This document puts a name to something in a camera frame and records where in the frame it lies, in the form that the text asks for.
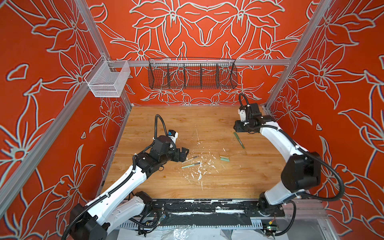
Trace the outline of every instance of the red wallpaper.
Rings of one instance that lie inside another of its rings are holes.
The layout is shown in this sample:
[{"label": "red wallpaper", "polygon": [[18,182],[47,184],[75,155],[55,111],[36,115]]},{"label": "red wallpaper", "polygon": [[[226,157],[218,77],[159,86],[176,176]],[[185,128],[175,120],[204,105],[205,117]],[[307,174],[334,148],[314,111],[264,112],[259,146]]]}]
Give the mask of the red wallpaper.
[{"label": "red wallpaper", "polygon": [[0,221],[0,237],[58,239],[70,210],[96,196],[127,110],[87,94]]},{"label": "red wallpaper", "polygon": [[69,0],[7,1],[0,15],[0,187],[100,57]]},{"label": "red wallpaper", "polygon": [[[344,197],[325,205],[342,239],[384,238],[383,13],[382,1],[333,1],[271,110],[343,178]],[[314,192],[334,196],[322,173]]]},{"label": "red wallpaper", "polygon": [[[318,1],[303,0],[88,0],[111,57],[238,59],[289,58]],[[264,103],[282,66],[241,67],[234,90],[160,91],[148,88],[147,70],[132,68],[126,92],[132,103],[233,104],[244,92]]]},{"label": "red wallpaper", "polygon": [[[2,1],[0,187],[100,57],[73,0]],[[88,93],[0,220],[1,239],[58,239],[69,210],[93,199],[126,115]]]}]

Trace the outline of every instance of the black wire basket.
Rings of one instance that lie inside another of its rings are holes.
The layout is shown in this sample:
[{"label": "black wire basket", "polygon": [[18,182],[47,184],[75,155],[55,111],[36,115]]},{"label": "black wire basket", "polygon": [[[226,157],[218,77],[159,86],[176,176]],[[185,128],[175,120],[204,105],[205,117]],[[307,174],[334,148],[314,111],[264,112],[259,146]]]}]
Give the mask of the black wire basket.
[{"label": "black wire basket", "polygon": [[234,59],[150,58],[151,89],[234,89],[237,68]]}]

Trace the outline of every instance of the white wire basket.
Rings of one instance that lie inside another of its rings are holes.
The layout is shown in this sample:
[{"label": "white wire basket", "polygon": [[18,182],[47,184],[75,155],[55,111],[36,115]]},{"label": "white wire basket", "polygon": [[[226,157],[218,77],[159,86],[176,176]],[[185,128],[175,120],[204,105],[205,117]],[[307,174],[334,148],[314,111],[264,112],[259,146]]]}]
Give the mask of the white wire basket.
[{"label": "white wire basket", "polygon": [[110,62],[113,61],[107,61],[105,57],[102,56],[85,77],[85,81],[88,83],[88,87],[95,97],[119,97],[131,73],[127,61],[124,61],[121,70],[120,68],[110,67]]}]

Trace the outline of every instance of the wooden table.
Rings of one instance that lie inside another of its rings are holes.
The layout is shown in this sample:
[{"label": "wooden table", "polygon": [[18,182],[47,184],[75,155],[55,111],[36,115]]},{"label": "wooden table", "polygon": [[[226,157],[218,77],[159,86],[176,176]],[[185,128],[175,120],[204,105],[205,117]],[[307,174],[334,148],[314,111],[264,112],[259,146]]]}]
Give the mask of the wooden table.
[{"label": "wooden table", "polygon": [[[280,181],[285,161],[277,149],[259,133],[238,133],[233,129],[239,119],[238,106],[135,106],[129,115],[106,178],[103,191],[132,164],[132,155],[151,144],[154,117],[162,116],[167,130],[179,133],[177,147],[189,149],[182,164],[169,161],[161,172],[152,174],[134,192],[145,191],[152,198],[237,198],[257,199],[259,194]],[[164,134],[160,120],[157,134]],[[229,156],[230,162],[219,155]],[[201,165],[181,169],[195,162]]]}]

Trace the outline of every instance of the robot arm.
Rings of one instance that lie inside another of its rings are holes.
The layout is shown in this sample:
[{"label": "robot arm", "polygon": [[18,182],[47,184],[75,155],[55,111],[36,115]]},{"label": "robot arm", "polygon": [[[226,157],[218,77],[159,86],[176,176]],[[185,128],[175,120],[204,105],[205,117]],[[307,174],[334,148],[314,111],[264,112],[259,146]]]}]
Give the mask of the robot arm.
[{"label": "robot arm", "polygon": [[[157,137],[158,117],[163,123],[166,136]],[[71,223],[61,239],[66,239],[70,232],[74,240],[103,240],[126,220],[139,214],[147,215],[152,208],[152,199],[144,192],[137,193],[123,204],[120,203],[168,161],[185,161],[189,150],[184,147],[181,150],[176,148],[177,137],[176,131],[166,131],[164,121],[156,115],[153,143],[133,156],[132,166],[104,193],[85,206],[78,204],[72,209]]]},{"label": "robot arm", "polygon": [[[241,102],[241,97],[247,103],[245,106]],[[286,161],[281,173],[281,181],[270,190],[260,194],[258,210],[262,215],[268,216],[281,204],[296,197],[300,198],[302,195],[323,201],[336,201],[343,196],[344,183],[342,179],[331,166],[321,160],[319,154],[316,152],[309,153],[307,149],[297,144],[282,131],[272,116],[261,114],[257,103],[249,104],[244,94],[239,95],[239,102],[241,105],[238,110],[240,120],[235,121],[233,127],[235,131],[260,132],[276,147]],[[321,165],[332,172],[338,181],[339,192],[335,197],[322,198],[305,192],[305,190],[320,184]]]}]

